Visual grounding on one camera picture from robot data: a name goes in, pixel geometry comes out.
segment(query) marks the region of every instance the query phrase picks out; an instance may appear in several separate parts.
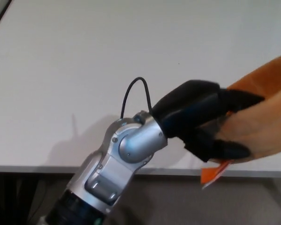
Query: black cable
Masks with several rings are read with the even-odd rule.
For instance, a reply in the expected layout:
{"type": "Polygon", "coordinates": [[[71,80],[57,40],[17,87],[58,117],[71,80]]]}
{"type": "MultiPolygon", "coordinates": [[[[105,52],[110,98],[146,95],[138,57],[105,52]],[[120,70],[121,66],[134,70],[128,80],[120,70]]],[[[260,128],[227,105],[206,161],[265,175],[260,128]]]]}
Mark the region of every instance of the black cable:
{"type": "Polygon", "coordinates": [[[44,181],[44,185],[45,185],[45,188],[44,188],[44,194],[43,194],[43,197],[42,197],[42,200],[40,201],[38,207],[35,209],[35,211],[31,214],[30,218],[28,219],[27,221],[27,224],[29,224],[29,222],[32,220],[32,218],[35,216],[35,214],[37,213],[37,211],[41,208],[44,200],[45,200],[45,197],[47,195],[47,191],[48,191],[48,184],[47,184],[47,181],[44,181]]]}
{"type": "Polygon", "coordinates": [[[151,105],[150,93],[149,93],[149,88],[148,88],[147,82],[146,82],[146,80],[145,80],[144,78],[142,78],[142,77],[137,77],[137,78],[135,78],[135,79],[130,83],[130,85],[129,85],[128,88],[127,88],[126,94],[125,94],[125,96],[124,96],[123,104],[122,104],[122,111],[121,111],[121,117],[120,117],[121,119],[124,117],[124,111],[125,111],[126,101],[127,101],[129,92],[130,92],[132,86],[133,86],[138,80],[141,80],[141,81],[143,82],[143,84],[144,84],[145,92],[146,92],[146,97],[147,97],[148,110],[149,110],[149,113],[152,114],[152,105],[151,105]]]}

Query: white tabletop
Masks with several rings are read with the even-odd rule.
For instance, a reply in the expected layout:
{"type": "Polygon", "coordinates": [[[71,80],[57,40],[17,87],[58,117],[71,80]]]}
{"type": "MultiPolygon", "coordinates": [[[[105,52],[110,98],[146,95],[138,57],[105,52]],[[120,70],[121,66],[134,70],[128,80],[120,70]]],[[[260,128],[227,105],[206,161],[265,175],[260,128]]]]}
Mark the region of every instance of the white tabletop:
{"type": "MultiPolygon", "coordinates": [[[[0,172],[75,172],[137,76],[154,104],[190,79],[229,86],[279,55],[281,0],[13,0],[0,22],[0,172]]],[[[125,116],[146,109],[138,83],[125,116]]],[[[202,166],[173,139],[140,173],[202,166]]],[[[281,153],[229,170],[281,176],[281,153]]]]}

